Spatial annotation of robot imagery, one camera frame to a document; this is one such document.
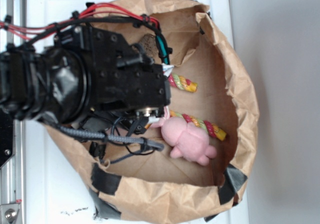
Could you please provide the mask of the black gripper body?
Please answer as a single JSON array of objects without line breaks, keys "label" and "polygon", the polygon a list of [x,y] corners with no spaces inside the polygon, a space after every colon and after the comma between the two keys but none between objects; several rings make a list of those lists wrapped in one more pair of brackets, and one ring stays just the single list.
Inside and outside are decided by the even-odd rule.
[{"label": "black gripper body", "polygon": [[115,32],[73,26],[55,36],[54,122],[83,120],[90,110],[162,117],[170,87],[161,65]]}]

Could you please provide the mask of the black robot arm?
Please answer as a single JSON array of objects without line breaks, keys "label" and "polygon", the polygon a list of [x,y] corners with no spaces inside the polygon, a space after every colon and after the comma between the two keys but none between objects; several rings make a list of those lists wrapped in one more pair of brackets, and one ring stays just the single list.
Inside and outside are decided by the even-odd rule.
[{"label": "black robot arm", "polygon": [[13,119],[71,124],[90,111],[156,116],[170,103],[161,65],[118,33],[73,26],[53,46],[8,48],[0,56],[0,106]]}]

